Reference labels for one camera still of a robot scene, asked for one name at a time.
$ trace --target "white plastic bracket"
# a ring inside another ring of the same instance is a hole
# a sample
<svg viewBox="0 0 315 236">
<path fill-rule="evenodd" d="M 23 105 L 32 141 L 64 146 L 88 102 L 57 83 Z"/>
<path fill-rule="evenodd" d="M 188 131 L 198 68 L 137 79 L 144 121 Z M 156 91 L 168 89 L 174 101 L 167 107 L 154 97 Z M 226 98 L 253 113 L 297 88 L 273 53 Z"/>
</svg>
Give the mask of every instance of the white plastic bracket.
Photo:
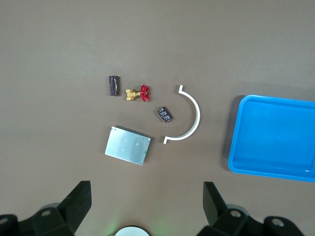
<svg viewBox="0 0 315 236">
<path fill-rule="evenodd" d="M 183 91 L 183 85 L 179 86 L 178 93 L 188 97 L 193 102 L 193 104 L 195 105 L 195 108 L 196 108 L 196 120 L 195 120 L 195 123 L 193 124 L 193 126 L 191 127 L 191 129 L 186 134 L 183 134 L 183 135 L 178 136 L 178 137 L 165 136 L 164 142 L 163 142 L 164 144 L 166 144 L 167 140 L 178 141 L 178 140 L 188 138 L 190 135 L 193 134 L 193 132 L 195 132 L 195 130 L 197 129 L 199 122 L 200 122 L 200 109 L 199 109 L 199 106 L 198 106 L 196 100 L 192 96 L 190 96 L 188 93 Z"/>
</svg>

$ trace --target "dark rectangular component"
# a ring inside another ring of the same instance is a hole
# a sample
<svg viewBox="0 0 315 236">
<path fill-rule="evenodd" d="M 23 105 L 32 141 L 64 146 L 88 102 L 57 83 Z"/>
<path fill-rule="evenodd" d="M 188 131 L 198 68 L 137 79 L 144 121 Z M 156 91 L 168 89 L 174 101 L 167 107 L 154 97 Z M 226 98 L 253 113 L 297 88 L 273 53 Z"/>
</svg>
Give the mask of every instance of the dark rectangular component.
<svg viewBox="0 0 315 236">
<path fill-rule="evenodd" d="M 109 91 L 111 96 L 118 96 L 118 76 L 108 76 L 109 78 Z"/>
<path fill-rule="evenodd" d="M 162 117 L 164 122 L 169 122 L 172 119 L 171 114 L 169 113 L 169 111 L 165 108 L 165 107 L 161 107 L 157 113 L 160 115 L 160 117 Z"/>
</svg>

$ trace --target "blue plastic tray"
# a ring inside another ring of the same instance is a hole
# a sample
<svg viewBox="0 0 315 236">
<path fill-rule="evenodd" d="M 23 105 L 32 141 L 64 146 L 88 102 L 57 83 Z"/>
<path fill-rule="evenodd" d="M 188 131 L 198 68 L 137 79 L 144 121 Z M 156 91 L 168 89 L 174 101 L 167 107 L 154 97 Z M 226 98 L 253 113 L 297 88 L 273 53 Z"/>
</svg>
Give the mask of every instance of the blue plastic tray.
<svg viewBox="0 0 315 236">
<path fill-rule="evenodd" d="M 315 182 L 315 102 L 245 96 L 228 166 L 235 173 Z"/>
</svg>

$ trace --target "red valve handwheel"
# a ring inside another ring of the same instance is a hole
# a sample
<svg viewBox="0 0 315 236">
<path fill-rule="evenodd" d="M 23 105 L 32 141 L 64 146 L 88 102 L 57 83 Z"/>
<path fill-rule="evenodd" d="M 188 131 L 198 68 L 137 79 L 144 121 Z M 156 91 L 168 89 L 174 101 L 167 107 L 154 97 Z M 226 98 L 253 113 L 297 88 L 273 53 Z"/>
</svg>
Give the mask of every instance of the red valve handwheel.
<svg viewBox="0 0 315 236">
<path fill-rule="evenodd" d="M 142 101 L 146 102 L 149 100 L 149 94 L 150 94 L 150 89 L 148 86 L 146 85 L 143 85 L 141 86 L 141 91 L 140 91 L 140 94 L 141 94 L 141 99 Z"/>
</svg>

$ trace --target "black capacitor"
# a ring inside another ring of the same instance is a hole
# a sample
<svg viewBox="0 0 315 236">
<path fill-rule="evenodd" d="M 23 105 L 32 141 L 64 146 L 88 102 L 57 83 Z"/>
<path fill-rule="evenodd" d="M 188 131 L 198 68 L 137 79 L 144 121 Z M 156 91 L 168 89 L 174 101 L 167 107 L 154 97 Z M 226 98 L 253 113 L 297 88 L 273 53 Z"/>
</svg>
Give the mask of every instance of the black capacitor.
<svg viewBox="0 0 315 236">
<path fill-rule="evenodd" d="M 111 96 L 118 96 L 118 76 L 112 75 L 109 78 L 109 92 Z"/>
<path fill-rule="evenodd" d="M 159 114 L 160 117 L 162 117 L 164 122 L 169 122 L 172 119 L 171 114 L 169 111 L 166 109 L 166 107 L 161 107 L 157 113 Z"/>
</svg>

